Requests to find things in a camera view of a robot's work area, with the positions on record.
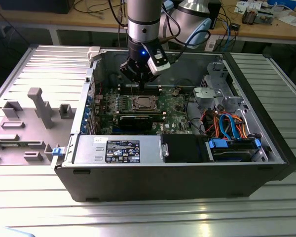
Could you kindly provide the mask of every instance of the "sticker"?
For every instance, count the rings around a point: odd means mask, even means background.
[[[106,163],[140,163],[139,141],[108,141],[106,138],[105,142]]]
[[[2,147],[18,147],[18,144],[0,144]]]
[[[107,137],[95,137],[93,143],[106,143],[107,141]]]

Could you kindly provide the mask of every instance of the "green circuit board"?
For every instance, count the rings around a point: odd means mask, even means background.
[[[117,90],[112,89],[105,92],[101,104],[104,109],[98,113],[101,134],[156,135],[162,133],[192,133],[191,128],[186,124],[184,95],[179,94],[175,97],[172,92],[173,88],[163,90],[158,96],[120,95]],[[119,129],[118,126],[120,117],[124,115],[152,117],[152,129],[140,132],[125,132]]]

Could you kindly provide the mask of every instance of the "black panel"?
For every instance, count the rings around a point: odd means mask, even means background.
[[[258,116],[262,126],[264,127],[266,133],[274,144],[276,150],[280,154],[281,158],[289,163],[288,167],[283,172],[273,178],[273,180],[282,180],[296,170],[296,157],[290,147],[287,145],[282,134],[277,129],[273,120],[265,110],[263,104],[251,88],[247,79],[242,74],[231,54],[225,53],[224,58],[226,59],[232,73],[234,74],[247,99],[249,100],[250,105]]]
[[[162,134],[161,143],[167,144],[169,152],[164,162],[208,162],[206,141],[208,139],[201,135]]]
[[[67,14],[74,0],[0,0],[3,10],[42,11]]]

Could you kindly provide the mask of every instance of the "power supply label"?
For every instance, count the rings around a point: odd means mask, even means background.
[[[106,163],[140,163],[139,141],[107,141]]]

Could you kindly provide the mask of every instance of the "motherboard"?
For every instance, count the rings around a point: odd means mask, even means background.
[[[192,133],[185,113],[186,93],[173,88],[114,88],[90,103],[87,134],[156,135]]]

